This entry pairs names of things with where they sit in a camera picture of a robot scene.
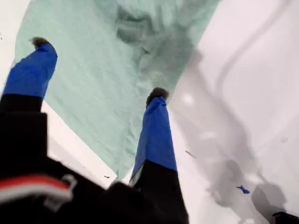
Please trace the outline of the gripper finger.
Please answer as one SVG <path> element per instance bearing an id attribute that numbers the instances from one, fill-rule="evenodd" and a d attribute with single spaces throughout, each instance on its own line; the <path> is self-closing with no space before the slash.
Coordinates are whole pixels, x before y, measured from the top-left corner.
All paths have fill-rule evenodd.
<path id="1" fill-rule="evenodd" d="M 163 224 L 187 224 L 166 105 L 168 96 L 167 90 L 156 87 L 147 97 L 129 184 L 149 202 Z"/>
<path id="2" fill-rule="evenodd" d="M 57 52 L 42 38 L 31 40 L 35 50 L 10 70 L 0 99 L 1 112 L 40 112 L 57 64 Z"/>

